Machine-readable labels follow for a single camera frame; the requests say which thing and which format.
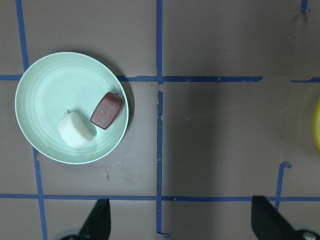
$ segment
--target blue tape line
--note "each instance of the blue tape line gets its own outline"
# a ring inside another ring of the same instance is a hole
[[[15,7],[16,7],[17,20],[18,20],[23,70],[26,71],[29,67],[29,60],[28,60],[28,51],[27,51],[27,42],[26,42],[24,14],[22,10],[21,0],[15,0]]]
[[[38,193],[38,203],[39,203],[39,210],[40,210],[40,221],[41,221],[41,228],[42,228],[42,237],[43,240],[48,240],[48,233],[47,233],[47,222],[46,222],[46,211],[45,211],[45,202],[44,202],[44,193],[41,183],[41,171],[40,171],[40,163],[37,160],[38,151],[33,152],[34,156],[34,168],[35,168],[35,180],[36,180],[36,190]]]
[[[19,81],[22,75],[0,75],[0,81]]]
[[[126,76],[116,76],[119,81],[122,82],[157,82],[157,76],[133,76],[133,77],[126,77]]]
[[[123,196],[123,195],[43,195],[50,200],[98,200],[109,199],[119,201],[156,201],[156,196]]]
[[[156,0],[156,76],[160,85],[163,84],[162,31],[163,31],[163,0]]]
[[[0,193],[0,199],[38,199],[38,194]],[[266,197],[270,202],[279,200],[276,196]],[[44,194],[45,200],[98,200],[119,201],[156,201],[157,196],[123,196],[123,195],[53,195]],[[251,202],[252,196],[162,196],[162,201],[169,202]],[[280,202],[320,202],[319,196],[285,196]]]
[[[263,76],[163,76],[163,82],[177,83],[257,83]]]
[[[320,202],[318,196],[285,196],[281,197],[281,202]]]
[[[38,199],[37,194],[0,193],[0,199]]]
[[[34,146],[32,147],[32,153],[33,153],[33,160],[36,161],[37,160],[37,156],[38,156],[38,150],[35,149]]]
[[[163,201],[174,202],[251,202],[252,196],[163,196]]]
[[[302,0],[301,1],[301,11],[309,13],[310,10],[307,7],[308,7],[308,0]]]
[[[292,80],[291,82],[292,83],[310,83],[310,84],[320,83],[320,77],[313,77],[309,80]]]
[[[276,195],[275,195],[275,210],[279,211],[279,206],[281,202],[281,193],[282,193],[282,180],[285,173],[285,168],[291,168],[292,164],[285,161],[280,164],[279,173],[278,173],[278,182],[276,186]]]
[[[162,238],[170,235],[162,233],[162,146],[163,146],[163,114],[164,93],[158,91],[159,104],[157,106],[157,131],[156,131],[156,232]]]

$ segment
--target plate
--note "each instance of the plate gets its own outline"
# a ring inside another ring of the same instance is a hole
[[[312,120],[313,139],[316,147],[320,151],[320,98],[318,99]]]
[[[107,93],[124,99],[113,124],[103,130],[90,122],[97,104]],[[128,101],[116,76],[101,62],[84,54],[58,52],[33,63],[15,93],[15,115],[26,139],[43,155],[67,164],[86,164],[108,155],[121,141],[128,125]],[[69,147],[58,122],[76,112],[94,135],[81,149]]]

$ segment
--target white soap bar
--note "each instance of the white soap bar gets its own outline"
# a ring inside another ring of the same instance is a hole
[[[74,149],[85,146],[94,138],[85,122],[75,112],[70,112],[60,119],[58,130],[65,143]]]

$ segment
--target yellow object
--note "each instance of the yellow object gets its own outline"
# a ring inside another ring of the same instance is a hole
[[[318,99],[318,102],[316,103],[314,115],[313,115],[313,138],[315,141],[315,145],[320,151],[320,130],[319,130],[319,123],[320,123],[320,98]]]

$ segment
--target red soap bar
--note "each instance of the red soap bar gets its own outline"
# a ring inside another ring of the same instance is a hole
[[[96,106],[90,122],[106,130],[114,122],[124,103],[118,93],[108,92]]]

